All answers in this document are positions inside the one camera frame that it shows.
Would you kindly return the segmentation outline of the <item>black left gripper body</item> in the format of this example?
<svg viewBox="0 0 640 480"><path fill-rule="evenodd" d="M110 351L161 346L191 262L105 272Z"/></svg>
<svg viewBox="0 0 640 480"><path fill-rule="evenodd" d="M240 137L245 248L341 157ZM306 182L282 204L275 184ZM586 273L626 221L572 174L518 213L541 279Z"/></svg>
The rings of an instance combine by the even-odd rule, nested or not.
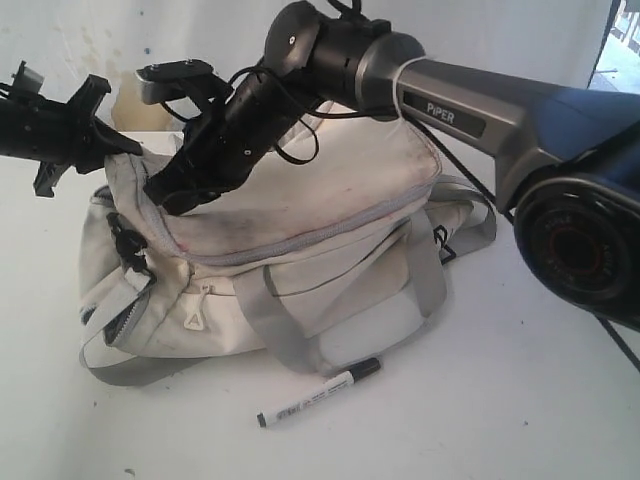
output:
<svg viewBox="0 0 640 480"><path fill-rule="evenodd" d="M1 154L37 161L34 192L52 198L69 168L90 173L102 168L110 154L108 127L97 119L96 111L111 86L90 75L61 103L40 94L43 83L42 75L21 62L12 82L1 85Z"/></svg>

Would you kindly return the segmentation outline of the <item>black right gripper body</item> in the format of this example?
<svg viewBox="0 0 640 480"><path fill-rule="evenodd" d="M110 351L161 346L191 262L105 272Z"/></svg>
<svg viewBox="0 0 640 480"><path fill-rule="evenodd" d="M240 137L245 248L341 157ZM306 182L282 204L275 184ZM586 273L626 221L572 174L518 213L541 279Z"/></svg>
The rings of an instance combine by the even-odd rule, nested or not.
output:
<svg viewBox="0 0 640 480"><path fill-rule="evenodd" d="M143 190L181 215L238 189L255 164L304 114L305 88L251 72L224 109L185 135L169 163Z"/></svg>

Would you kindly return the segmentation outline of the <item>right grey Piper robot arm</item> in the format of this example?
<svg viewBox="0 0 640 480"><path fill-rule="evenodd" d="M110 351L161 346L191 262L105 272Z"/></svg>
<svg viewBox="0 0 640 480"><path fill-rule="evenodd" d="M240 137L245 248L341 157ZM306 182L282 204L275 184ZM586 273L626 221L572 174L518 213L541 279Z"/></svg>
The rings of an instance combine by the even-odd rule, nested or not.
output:
<svg viewBox="0 0 640 480"><path fill-rule="evenodd" d="M532 274L598 317L639 325L639 98L429 59L412 36L359 2L328 17L286 5L257 64L217 81L183 146L145 185L182 214L239 188L254 165L323 102L350 118L403 119L490 156L496 209Z"/></svg>

